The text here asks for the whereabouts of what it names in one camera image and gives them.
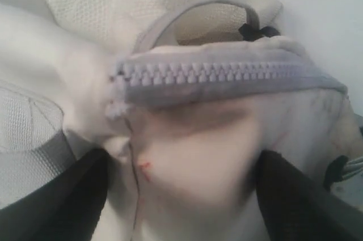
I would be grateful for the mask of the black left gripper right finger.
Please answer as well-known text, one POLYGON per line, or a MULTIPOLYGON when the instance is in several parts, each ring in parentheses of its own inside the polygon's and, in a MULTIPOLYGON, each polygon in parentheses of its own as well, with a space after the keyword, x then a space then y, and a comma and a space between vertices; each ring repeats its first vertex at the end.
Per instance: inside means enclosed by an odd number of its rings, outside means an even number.
POLYGON ((274 151, 262 151, 256 194, 270 240, 362 240, 362 212, 334 196, 328 187, 348 158, 329 166, 322 184, 274 151))

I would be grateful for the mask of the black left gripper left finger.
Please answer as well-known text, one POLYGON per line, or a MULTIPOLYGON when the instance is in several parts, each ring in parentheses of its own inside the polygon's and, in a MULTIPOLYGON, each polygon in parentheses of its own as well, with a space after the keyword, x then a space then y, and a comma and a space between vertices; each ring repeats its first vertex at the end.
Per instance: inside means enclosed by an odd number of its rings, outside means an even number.
POLYGON ((1 209, 1 240, 91 240, 108 188, 108 155, 93 149, 61 175, 1 209))

